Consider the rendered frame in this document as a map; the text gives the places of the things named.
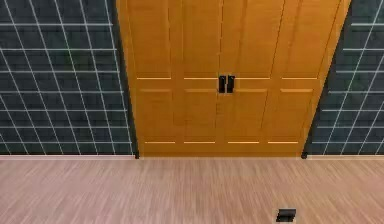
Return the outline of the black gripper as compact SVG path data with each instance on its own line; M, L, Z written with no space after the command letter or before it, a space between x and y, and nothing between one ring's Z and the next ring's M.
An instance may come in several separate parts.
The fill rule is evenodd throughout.
M281 208L278 210L276 221L277 222L293 222L296 216L295 208Z

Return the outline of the orange wooden room door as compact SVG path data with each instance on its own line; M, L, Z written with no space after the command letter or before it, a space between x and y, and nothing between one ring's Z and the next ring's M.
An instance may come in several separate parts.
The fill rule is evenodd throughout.
M219 150L298 156L351 0L224 0ZM227 93L228 75L235 76Z
M221 0L117 0L116 8L140 153L217 151Z

